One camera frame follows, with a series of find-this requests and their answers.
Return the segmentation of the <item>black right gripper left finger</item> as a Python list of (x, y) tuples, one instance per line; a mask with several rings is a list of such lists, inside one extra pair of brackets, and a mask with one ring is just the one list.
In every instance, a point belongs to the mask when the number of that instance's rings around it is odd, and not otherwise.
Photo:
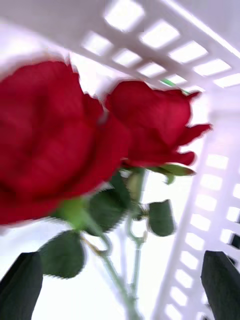
[(42, 284), (40, 254), (21, 253), (0, 281), (0, 319), (30, 320)]

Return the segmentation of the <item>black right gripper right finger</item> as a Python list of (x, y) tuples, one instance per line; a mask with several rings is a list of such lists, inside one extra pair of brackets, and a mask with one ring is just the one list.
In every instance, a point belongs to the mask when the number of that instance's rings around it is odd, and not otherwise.
[(240, 319), (240, 273), (224, 252), (204, 253), (201, 283), (216, 320)]

